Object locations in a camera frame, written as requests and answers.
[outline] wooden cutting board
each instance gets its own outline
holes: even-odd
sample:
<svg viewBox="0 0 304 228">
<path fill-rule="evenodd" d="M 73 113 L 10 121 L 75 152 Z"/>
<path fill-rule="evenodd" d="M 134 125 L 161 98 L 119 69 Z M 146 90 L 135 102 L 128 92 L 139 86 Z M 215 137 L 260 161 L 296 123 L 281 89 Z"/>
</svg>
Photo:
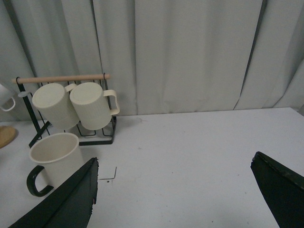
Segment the wooden cutting board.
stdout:
<svg viewBox="0 0 304 228">
<path fill-rule="evenodd" d="M 0 148 L 14 140 L 16 129 L 8 126 L 0 126 Z"/>
</svg>

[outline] black metal mug rack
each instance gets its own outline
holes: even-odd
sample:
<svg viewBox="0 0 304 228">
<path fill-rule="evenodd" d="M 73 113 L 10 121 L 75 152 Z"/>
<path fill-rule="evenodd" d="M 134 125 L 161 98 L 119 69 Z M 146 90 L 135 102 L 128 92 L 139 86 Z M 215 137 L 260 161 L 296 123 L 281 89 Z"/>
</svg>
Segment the black metal mug rack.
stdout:
<svg viewBox="0 0 304 228">
<path fill-rule="evenodd" d="M 38 83 L 39 86 L 43 86 L 43 83 L 50 83 L 50 82 L 67 82 L 69 84 L 70 81 L 74 81 L 76 83 L 76 81 L 81 81 L 81 80 L 93 80 L 93 82 L 95 82 L 95 80 L 99 81 L 100 86 L 105 89 L 108 90 L 108 84 L 107 84 L 107 79 L 110 78 L 109 74 L 102 74 L 102 75 L 85 75 L 85 76 L 58 76 L 58 77 L 41 77 L 41 78 L 20 78 L 17 77 L 16 80 L 13 81 L 13 83 L 16 83 L 18 85 L 18 88 L 20 90 L 20 92 L 26 92 L 25 87 L 23 84 L 25 83 Z M 46 121 L 43 119 L 43 116 L 41 115 L 41 113 L 39 112 L 39 110 L 37 110 L 41 121 L 43 123 L 43 126 L 40 127 L 39 121 L 36 117 L 36 114 L 34 112 L 34 109 L 31 105 L 31 102 L 29 100 L 29 97 L 32 98 L 33 94 L 32 93 L 25 93 L 24 96 L 22 96 L 23 101 L 25 103 L 25 106 L 28 110 L 28 113 L 30 115 L 30 118 L 34 124 L 34 127 L 36 129 L 37 134 L 34 136 L 34 138 L 32 139 L 32 141 L 29 143 L 29 147 L 31 148 L 38 140 L 42 139 L 42 134 L 47 131 L 48 135 L 51 135 L 48 127 L 51 125 L 51 123 L 49 121 Z M 109 107 L 111 109 L 111 101 L 110 98 L 107 97 L 107 101 L 109 104 Z M 108 126 L 110 126 L 110 134 L 105 134 L 104 128 L 102 129 L 102 134 L 104 137 L 109 138 L 108 140 L 93 140 L 93 141 L 81 141 L 79 142 L 80 146 L 88 146 L 88 145 L 106 145 L 106 144 L 112 144 L 114 141 L 114 136 L 115 136 L 115 129 L 116 129 L 116 123 L 117 123 L 117 118 L 116 116 L 112 116 L 112 119 L 110 121 L 110 123 L 108 124 Z M 95 136 L 96 135 L 96 131 L 94 131 L 93 134 L 83 134 L 79 128 L 79 123 L 76 125 L 78 132 L 80 134 L 80 136 L 86 137 L 86 136 Z"/>
</svg>

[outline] cream mug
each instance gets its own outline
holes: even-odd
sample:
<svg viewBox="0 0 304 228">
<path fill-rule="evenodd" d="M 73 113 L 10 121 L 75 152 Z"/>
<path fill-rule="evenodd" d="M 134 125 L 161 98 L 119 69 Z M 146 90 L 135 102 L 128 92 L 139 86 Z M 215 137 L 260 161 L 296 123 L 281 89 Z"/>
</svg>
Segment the cream mug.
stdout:
<svg viewBox="0 0 304 228">
<path fill-rule="evenodd" d="M 61 130 L 70 129 L 79 122 L 68 94 L 76 86 L 76 84 L 70 84 L 63 87 L 58 83 L 44 85 L 33 95 L 33 105 L 54 127 Z"/>
<path fill-rule="evenodd" d="M 72 133 L 57 133 L 43 138 L 31 148 L 29 157 L 37 166 L 28 175 L 27 187 L 32 195 L 39 197 L 58 188 L 84 165 L 79 138 Z M 48 185 L 38 191 L 35 180 L 43 170 L 41 174 Z"/>
<path fill-rule="evenodd" d="M 14 96 L 14 92 L 12 92 L 11 90 L 7 89 L 4 85 L 2 85 L 0 83 L 0 109 L 1 110 L 5 111 L 5 112 L 8 112 L 8 111 L 12 110 L 15 107 L 16 101 L 13 98 L 13 96 Z M 2 105 L 4 105 L 10 99 L 13 100 L 12 107 L 9 108 L 9 109 L 3 108 Z"/>
<path fill-rule="evenodd" d="M 109 108 L 106 96 L 114 96 L 116 109 Z M 79 116 L 81 124 L 88 130 L 98 130 L 108 125 L 112 115 L 120 109 L 114 90 L 104 90 L 94 82 L 77 85 L 70 93 L 70 100 Z"/>
</svg>

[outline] gray curtain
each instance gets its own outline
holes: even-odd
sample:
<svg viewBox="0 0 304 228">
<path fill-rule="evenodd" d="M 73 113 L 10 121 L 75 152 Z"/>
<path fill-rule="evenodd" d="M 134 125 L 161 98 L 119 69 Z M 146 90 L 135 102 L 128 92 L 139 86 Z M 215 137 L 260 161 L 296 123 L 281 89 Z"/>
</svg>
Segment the gray curtain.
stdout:
<svg viewBox="0 0 304 228">
<path fill-rule="evenodd" d="M 303 6 L 304 0 L 0 0 L 0 83 L 17 94 L 10 82 L 17 76 L 110 73 L 120 115 L 300 109 Z M 0 111 L 1 121 L 27 119 L 22 99 Z"/>
</svg>

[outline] wooden dowel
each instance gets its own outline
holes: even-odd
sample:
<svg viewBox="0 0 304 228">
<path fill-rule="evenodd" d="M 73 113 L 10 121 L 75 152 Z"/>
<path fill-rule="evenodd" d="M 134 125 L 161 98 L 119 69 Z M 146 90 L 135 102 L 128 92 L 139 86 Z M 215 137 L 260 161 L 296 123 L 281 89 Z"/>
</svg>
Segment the wooden dowel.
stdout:
<svg viewBox="0 0 304 228">
<path fill-rule="evenodd" d="M 82 81 L 82 80 L 102 80 L 103 78 L 110 79 L 110 74 L 18 78 L 18 83 L 25 84 L 25 83 L 67 82 L 67 81 Z M 17 84 L 16 79 L 12 79 L 11 82 Z"/>
</svg>

